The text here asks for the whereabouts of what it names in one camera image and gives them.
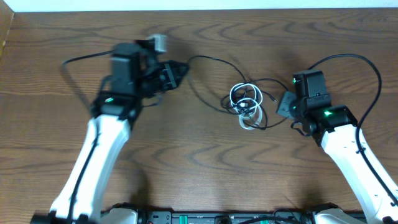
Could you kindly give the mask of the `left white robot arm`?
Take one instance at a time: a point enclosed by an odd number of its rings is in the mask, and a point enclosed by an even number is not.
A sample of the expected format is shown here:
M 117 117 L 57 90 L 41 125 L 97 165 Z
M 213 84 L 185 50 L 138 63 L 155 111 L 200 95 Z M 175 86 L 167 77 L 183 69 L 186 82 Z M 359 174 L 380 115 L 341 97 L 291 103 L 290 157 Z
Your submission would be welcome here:
M 100 223 L 106 186 L 143 99 L 178 88 L 190 69 L 186 62 L 159 61 L 164 52 L 153 40 L 121 43 L 109 51 L 111 73 L 102 79 L 89 107 L 78 159 L 49 213 L 34 214 L 31 223 Z

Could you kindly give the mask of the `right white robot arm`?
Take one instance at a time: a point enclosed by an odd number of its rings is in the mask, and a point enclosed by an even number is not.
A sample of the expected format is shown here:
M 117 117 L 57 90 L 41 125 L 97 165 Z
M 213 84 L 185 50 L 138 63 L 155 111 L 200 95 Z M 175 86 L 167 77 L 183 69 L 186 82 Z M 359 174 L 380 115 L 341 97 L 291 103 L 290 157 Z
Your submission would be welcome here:
M 293 75 L 277 114 L 301 124 L 338 166 L 358 199 L 367 223 L 397 223 L 397 185 L 378 161 L 357 119 L 345 105 L 332 105 L 320 70 Z

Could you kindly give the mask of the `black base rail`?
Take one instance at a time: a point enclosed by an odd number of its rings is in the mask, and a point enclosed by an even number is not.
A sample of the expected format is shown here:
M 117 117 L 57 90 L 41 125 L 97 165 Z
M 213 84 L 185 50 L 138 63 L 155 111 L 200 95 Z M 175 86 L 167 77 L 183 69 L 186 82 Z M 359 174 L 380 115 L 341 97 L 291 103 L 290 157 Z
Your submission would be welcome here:
M 217 223 L 366 223 L 363 213 L 344 213 L 327 203 L 309 211 L 278 208 L 270 212 L 176 212 L 171 208 L 140 208 L 118 203 L 101 212 L 101 223 L 217 224 Z

